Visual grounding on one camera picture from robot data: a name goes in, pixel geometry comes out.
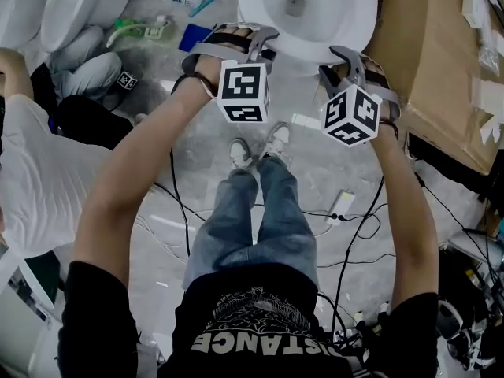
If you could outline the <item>blue jeans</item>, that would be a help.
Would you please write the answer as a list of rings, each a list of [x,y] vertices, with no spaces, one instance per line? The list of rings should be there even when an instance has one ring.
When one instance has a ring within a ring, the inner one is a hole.
[[[224,269],[276,263],[317,278],[317,241],[298,204],[298,184],[286,164],[268,156],[258,174],[236,169],[220,182],[214,209],[200,227],[183,288]]]

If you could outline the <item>white round stool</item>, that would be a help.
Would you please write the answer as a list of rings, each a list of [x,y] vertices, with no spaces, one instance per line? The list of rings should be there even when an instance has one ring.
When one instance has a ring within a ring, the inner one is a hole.
[[[504,266],[504,244],[485,235],[461,230],[452,235],[447,244],[474,259],[489,263],[494,269]]]

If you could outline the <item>person's right forearm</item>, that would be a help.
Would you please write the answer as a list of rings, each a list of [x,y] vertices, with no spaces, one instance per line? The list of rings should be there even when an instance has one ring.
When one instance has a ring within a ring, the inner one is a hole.
[[[379,126],[371,141],[384,176],[389,223],[396,254],[392,307],[439,287],[439,246],[435,222],[392,126]]]

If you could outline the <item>teal toothbrush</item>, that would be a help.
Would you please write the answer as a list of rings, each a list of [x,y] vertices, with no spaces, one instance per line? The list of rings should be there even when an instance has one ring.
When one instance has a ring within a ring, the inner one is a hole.
[[[194,8],[188,16],[190,18],[194,18],[196,15],[198,15],[201,11],[203,11],[207,6],[212,4],[216,0],[203,0],[196,8]]]

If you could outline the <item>white shelf frame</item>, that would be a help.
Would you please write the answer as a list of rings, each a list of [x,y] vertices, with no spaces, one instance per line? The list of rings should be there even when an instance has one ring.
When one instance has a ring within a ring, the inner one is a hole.
[[[54,300],[27,262],[0,251],[0,366],[16,378],[61,378]]]

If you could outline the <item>white power strip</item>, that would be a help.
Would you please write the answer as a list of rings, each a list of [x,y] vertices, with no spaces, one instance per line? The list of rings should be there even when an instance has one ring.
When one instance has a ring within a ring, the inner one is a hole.
[[[355,195],[349,191],[341,190],[335,198],[332,207],[328,211],[325,222],[328,225],[336,226],[343,222],[347,212],[354,202]]]

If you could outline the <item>large brown cardboard box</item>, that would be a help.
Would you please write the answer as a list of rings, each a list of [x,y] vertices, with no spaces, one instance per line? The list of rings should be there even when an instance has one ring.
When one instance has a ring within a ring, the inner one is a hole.
[[[462,0],[380,0],[365,52],[400,97],[398,125],[470,169],[487,175],[499,145],[483,143],[489,116],[471,105],[472,80],[504,83],[479,62],[480,38],[461,15]]]

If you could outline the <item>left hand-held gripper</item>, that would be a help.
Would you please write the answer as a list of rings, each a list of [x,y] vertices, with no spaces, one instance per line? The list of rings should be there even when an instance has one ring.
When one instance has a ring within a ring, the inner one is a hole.
[[[217,29],[226,27],[251,28],[255,31],[247,53],[214,45],[211,35]],[[274,27],[260,24],[218,24],[212,33],[197,43],[184,58],[183,74],[201,81],[206,93],[215,101],[227,122],[264,124],[268,120],[269,109],[268,75],[276,59],[276,52],[263,49],[263,46],[279,35]],[[213,89],[205,77],[194,71],[198,54],[207,54],[223,60],[217,90]]]

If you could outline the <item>black printed t-shirt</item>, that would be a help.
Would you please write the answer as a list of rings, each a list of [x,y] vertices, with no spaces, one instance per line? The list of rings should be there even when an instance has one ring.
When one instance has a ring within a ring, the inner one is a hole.
[[[136,378],[139,335],[128,292],[113,275],[74,261],[59,332],[62,378]],[[438,297],[396,307],[360,363],[321,331],[317,288],[281,264],[201,276],[176,308],[172,354],[157,378],[435,378]]]

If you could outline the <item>person's left forearm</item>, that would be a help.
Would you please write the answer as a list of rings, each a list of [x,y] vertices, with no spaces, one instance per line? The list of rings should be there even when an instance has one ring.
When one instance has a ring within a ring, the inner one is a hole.
[[[209,100],[201,80],[182,80],[113,150],[84,204],[74,244],[76,261],[128,284],[130,240],[139,207],[176,140]]]

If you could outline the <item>grey sneaker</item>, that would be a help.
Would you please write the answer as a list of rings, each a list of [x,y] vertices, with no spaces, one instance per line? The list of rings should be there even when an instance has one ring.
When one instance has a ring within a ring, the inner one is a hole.
[[[232,169],[247,170],[253,164],[253,156],[246,141],[236,138],[229,145],[228,155]]]
[[[288,123],[277,123],[266,139],[259,158],[275,157],[283,160],[285,157],[285,148],[290,142],[290,134],[291,128]]]

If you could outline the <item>person's left hand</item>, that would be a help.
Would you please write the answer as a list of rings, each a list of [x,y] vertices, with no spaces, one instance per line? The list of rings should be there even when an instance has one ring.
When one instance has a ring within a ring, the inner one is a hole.
[[[231,50],[247,53],[255,34],[256,32],[251,28],[226,27],[217,29],[211,35],[211,39],[215,46],[224,46]],[[222,61],[219,57],[198,54],[195,64],[194,71],[205,77],[214,90],[217,90],[219,86]]]

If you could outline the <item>person's right hand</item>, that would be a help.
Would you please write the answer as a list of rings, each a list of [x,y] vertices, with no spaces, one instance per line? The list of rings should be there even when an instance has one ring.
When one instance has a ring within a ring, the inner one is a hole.
[[[360,55],[365,77],[364,89],[371,95],[378,95],[382,98],[380,119],[394,122],[400,115],[398,107],[398,96],[390,89],[387,77],[382,67],[370,57]]]

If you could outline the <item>blue square sponge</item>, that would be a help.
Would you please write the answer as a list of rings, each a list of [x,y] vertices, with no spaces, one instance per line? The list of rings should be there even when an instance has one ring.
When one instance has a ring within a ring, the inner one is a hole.
[[[205,28],[197,24],[189,24],[180,40],[179,50],[190,52],[197,43],[202,42],[211,33],[211,28]]]

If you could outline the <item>black and white headset gear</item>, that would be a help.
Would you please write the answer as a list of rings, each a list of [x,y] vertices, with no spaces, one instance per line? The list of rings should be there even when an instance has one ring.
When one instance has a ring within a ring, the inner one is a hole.
[[[504,378],[504,313],[498,306],[478,320],[475,310],[462,316],[454,305],[440,300],[436,329],[464,371],[478,372],[480,378]]]

